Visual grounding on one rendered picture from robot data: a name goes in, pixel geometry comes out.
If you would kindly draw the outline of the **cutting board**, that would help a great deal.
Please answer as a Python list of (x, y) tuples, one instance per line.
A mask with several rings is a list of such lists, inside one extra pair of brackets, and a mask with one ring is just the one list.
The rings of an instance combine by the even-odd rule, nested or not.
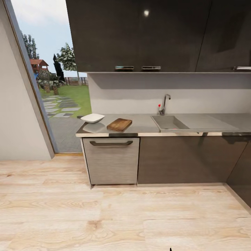
[(109, 124), (107, 126), (107, 129), (124, 131), (131, 123), (132, 123), (132, 120), (118, 118), (114, 122)]

